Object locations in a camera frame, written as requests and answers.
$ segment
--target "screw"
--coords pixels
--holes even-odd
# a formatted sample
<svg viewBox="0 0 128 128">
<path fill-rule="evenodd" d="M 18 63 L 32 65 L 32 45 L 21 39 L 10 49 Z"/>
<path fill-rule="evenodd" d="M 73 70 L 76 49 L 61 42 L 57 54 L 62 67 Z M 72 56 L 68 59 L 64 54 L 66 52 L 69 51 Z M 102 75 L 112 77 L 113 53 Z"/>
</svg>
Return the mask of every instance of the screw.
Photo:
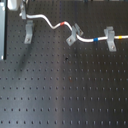
<svg viewBox="0 0 128 128">
<path fill-rule="evenodd" d="M 112 45 L 112 49 L 115 49 L 115 46 L 114 45 Z"/>
<path fill-rule="evenodd" d="M 69 39 L 69 42 L 71 42 L 72 40 L 71 39 Z"/>
<path fill-rule="evenodd" d="M 29 42 L 30 41 L 30 38 L 27 38 L 27 42 Z"/>
</svg>

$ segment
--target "white wire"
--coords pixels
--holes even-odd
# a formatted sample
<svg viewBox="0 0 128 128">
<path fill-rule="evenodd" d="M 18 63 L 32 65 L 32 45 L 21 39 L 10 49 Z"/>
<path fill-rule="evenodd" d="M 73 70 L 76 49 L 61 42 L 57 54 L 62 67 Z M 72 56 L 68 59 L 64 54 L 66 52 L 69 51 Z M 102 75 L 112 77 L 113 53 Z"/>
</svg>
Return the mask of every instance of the white wire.
<svg viewBox="0 0 128 128">
<path fill-rule="evenodd" d="M 121 39 L 127 39 L 128 38 L 128 35 L 126 35 L 126 36 L 121 36 Z"/>
<path fill-rule="evenodd" d="M 39 15 L 27 15 L 27 18 L 29 19 L 34 19 L 34 18 L 43 18 L 46 20 L 46 22 L 49 24 L 49 26 L 52 28 L 52 29 L 56 29 L 60 26 L 60 23 L 57 24 L 56 26 L 53 26 L 50 21 L 48 20 L 48 18 L 45 16 L 45 15 L 42 15 L 42 14 L 39 14 Z"/>
<path fill-rule="evenodd" d="M 77 35 L 77 38 L 82 41 L 82 42 L 93 42 L 93 39 L 84 39 L 82 37 L 80 37 L 79 35 Z"/>
<path fill-rule="evenodd" d="M 43 15 L 43 14 L 27 15 L 27 18 L 29 18 L 29 19 L 43 18 L 43 19 L 48 23 L 48 25 L 49 25 L 52 29 L 56 29 L 56 28 L 58 28 L 59 26 L 61 26 L 60 23 L 57 24 L 57 25 L 55 25 L 55 26 L 53 26 L 53 25 L 50 23 L 50 21 L 48 20 L 48 18 L 47 18 L 45 15 Z M 71 25 L 70 25 L 68 22 L 65 21 L 65 22 L 64 22 L 64 25 L 68 26 L 69 29 L 72 31 L 72 27 L 71 27 Z M 94 42 L 94 39 L 85 39 L 85 38 L 80 37 L 79 35 L 77 35 L 77 38 L 78 38 L 80 41 L 82 41 L 82 42 Z M 122 38 L 122 39 L 127 39 L 127 38 L 128 38 L 128 35 L 126 35 L 126 36 L 121 36 L 121 38 Z M 107 40 L 107 37 L 98 37 L 98 41 L 100 41 L 100 40 Z"/>
</svg>

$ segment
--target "blue marking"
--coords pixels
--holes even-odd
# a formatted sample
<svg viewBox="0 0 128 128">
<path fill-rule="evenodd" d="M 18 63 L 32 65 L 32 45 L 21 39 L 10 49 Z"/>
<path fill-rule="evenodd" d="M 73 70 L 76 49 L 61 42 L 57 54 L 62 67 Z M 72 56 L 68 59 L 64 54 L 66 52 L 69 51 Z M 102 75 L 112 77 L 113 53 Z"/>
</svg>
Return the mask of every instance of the blue marking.
<svg viewBox="0 0 128 128">
<path fill-rule="evenodd" d="M 94 42 L 97 42 L 97 41 L 98 41 L 98 38 L 94 38 L 93 41 L 94 41 Z"/>
</svg>

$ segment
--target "metal post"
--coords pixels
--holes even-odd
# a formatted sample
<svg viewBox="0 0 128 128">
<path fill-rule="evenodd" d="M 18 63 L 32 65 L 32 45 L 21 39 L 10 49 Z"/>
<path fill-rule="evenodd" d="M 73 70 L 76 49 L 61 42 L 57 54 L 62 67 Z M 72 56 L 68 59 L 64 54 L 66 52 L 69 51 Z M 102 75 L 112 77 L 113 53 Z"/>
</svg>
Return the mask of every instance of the metal post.
<svg viewBox="0 0 128 128">
<path fill-rule="evenodd" d="M 7 36 L 7 0 L 0 2 L 0 60 L 5 59 L 5 46 Z"/>
</svg>

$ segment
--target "white cable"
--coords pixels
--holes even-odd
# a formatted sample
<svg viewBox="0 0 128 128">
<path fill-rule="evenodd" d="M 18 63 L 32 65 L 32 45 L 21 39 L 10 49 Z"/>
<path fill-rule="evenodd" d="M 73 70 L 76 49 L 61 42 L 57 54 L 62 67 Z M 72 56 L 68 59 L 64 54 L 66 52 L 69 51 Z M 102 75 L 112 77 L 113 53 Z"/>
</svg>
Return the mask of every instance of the white cable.
<svg viewBox="0 0 128 128">
<path fill-rule="evenodd" d="M 127 39 L 128 36 L 127 36 L 127 35 L 126 35 L 126 36 L 121 36 L 121 38 L 122 38 L 122 39 Z"/>
<path fill-rule="evenodd" d="M 53 25 L 50 23 L 50 21 L 48 20 L 48 18 L 47 18 L 45 15 L 43 15 L 43 14 L 27 15 L 27 18 L 29 18 L 29 19 L 43 18 L 43 19 L 49 24 L 49 26 L 50 26 L 52 29 L 56 29 L 56 28 L 58 28 L 59 26 L 61 26 L 61 23 L 59 23 L 59 24 L 53 26 Z M 71 25 L 70 25 L 68 22 L 65 21 L 65 22 L 62 22 L 62 23 L 63 23 L 64 25 L 68 26 L 69 29 L 72 31 L 72 27 L 71 27 Z M 126 35 L 126 36 L 115 36 L 114 39 L 120 39 L 120 37 L 121 37 L 121 39 L 127 39 L 127 38 L 128 38 L 128 35 Z M 78 38 L 80 41 L 82 41 L 82 42 L 94 42 L 94 39 L 84 39 L 84 38 L 80 37 L 79 35 L 77 35 L 77 38 Z M 98 38 L 95 38 L 95 39 L 96 39 L 97 41 L 100 41 L 100 40 L 107 40 L 107 37 L 98 37 Z"/>
<path fill-rule="evenodd" d="M 80 37 L 79 35 L 77 35 L 77 38 L 82 41 L 82 42 L 93 42 L 93 39 L 84 39 L 82 37 Z"/>
<path fill-rule="evenodd" d="M 52 24 L 50 23 L 50 21 L 48 20 L 48 18 L 45 16 L 45 15 L 42 15 L 42 14 L 39 14 L 39 15 L 27 15 L 27 18 L 29 19 L 34 19 L 34 18 L 43 18 L 46 20 L 46 22 L 49 24 L 49 26 L 52 28 L 52 29 L 56 29 L 60 26 L 60 23 L 57 24 L 56 26 L 52 26 Z"/>
</svg>

